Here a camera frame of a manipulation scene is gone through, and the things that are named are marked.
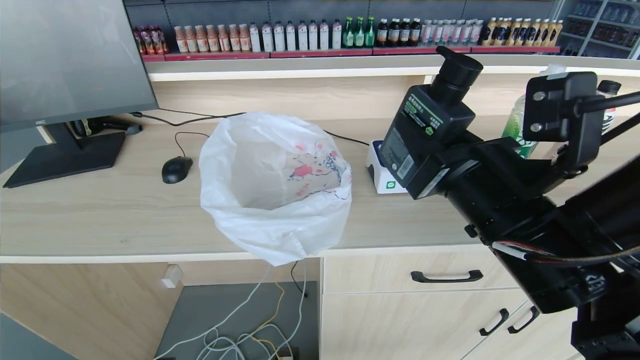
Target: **monitor stand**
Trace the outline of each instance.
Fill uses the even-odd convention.
[[[3,187],[39,183],[69,175],[82,174],[115,164],[125,133],[76,139],[66,123],[46,125],[55,143],[34,148]]]

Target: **drawer handle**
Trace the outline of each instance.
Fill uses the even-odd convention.
[[[482,279],[484,277],[484,275],[482,274],[482,272],[480,270],[469,270],[469,277],[467,277],[466,279],[451,279],[451,280],[445,280],[445,279],[429,279],[428,277],[424,276],[424,274],[420,271],[412,271],[411,272],[411,279],[413,281],[417,281],[417,282],[430,282],[430,283],[445,283],[445,282],[474,282],[474,281],[478,281],[480,279]]]
[[[507,331],[509,331],[510,334],[517,334],[520,331],[523,331],[524,328],[526,328],[527,326],[529,326],[530,323],[533,322],[533,320],[535,320],[538,316],[540,315],[540,310],[538,310],[537,307],[532,306],[531,307],[531,318],[529,319],[529,321],[527,323],[525,323],[521,328],[516,329],[513,326],[509,326],[507,328]]]
[[[509,319],[509,311],[507,309],[500,310],[500,321],[493,327],[493,329],[487,331],[485,328],[480,329],[480,336],[489,336],[492,332],[496,331],[500,327],[500,325],[504,324],[507,319]]]

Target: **drawer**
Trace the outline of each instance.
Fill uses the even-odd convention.
[[[473,281],[468,279],[473,271]],[[448,282],[417,282],[412,272],[427,279]],[[384,291],[460,290],[518,287],[509,272],[488,249],[469,252],[390,254],[327,257],[324,259],[326,293]]]

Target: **cabinet door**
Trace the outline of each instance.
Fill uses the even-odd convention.
[[[460,360],[521,290],[332,294],[323,299],[322,360]]]
[[[532,306],[527,301],[505,326],[482,342],[464,360],[567,360],[574,356],[577,351],[571,346],[571,324],[576,320],[577,309],[540,314],[526,325],[532,316]],[[520,332],[511,334],[508,330],[510,327]]]

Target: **black computer mouse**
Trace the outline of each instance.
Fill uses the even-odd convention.
[[[193,165],[193,160],[186,156],[178,156],[168,160],[162,166],[162,181],[165,184],[179,183],[187,177],[189,169]]]

